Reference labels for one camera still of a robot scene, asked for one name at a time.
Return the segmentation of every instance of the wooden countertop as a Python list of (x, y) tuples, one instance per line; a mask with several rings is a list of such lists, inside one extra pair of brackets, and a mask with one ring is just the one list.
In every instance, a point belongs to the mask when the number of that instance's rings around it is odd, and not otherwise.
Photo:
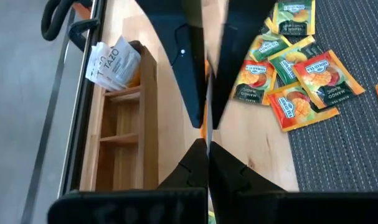
[[(191, 126), (165, 51), (135, 0), (107, 0), (102, 41), (114, 45), (120, 35), (139, 40), (158, 63), (159, 181), (176, 167), (200, 131)], [(225, 0), (203, 0), (206, 47), (217, 58)], [(298, 191), (287, 133), (270, 107), (230, 100), (214, 141), (273, 183)]]

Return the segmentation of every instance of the gray carpet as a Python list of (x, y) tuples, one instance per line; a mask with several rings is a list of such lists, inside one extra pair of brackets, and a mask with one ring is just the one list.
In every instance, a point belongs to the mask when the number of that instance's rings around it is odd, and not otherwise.
[(327, 121), (289, 133), (301, 191), (378, 191), (378, 0), (316, 0), (317, 43), (366, 89)]

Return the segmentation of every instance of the wooden drawer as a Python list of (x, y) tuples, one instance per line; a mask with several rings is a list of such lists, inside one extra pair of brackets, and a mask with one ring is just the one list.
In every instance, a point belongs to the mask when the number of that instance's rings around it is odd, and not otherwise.
[(156, 62), (141, 51), (140, 85), (94, 87), (80, 190), (153, 189), (158, 185)]

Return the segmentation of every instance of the gray floor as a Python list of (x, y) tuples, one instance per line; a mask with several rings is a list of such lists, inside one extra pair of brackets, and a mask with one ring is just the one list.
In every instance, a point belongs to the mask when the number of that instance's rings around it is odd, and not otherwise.
[[(42, 38), (45, 3), (0, 0), (0, 223), (21, 222), (65, 34)], [(33, 223), (57, 197), (81, 60), (69, 44)]]

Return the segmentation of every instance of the wooden compartment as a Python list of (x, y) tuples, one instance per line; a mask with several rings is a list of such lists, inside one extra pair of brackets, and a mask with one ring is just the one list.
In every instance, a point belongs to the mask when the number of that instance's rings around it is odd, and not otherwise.
[(140, 86), (93, 91), (80, 190), (153, 189), (158, 185), (156, 62), (141, 53)]

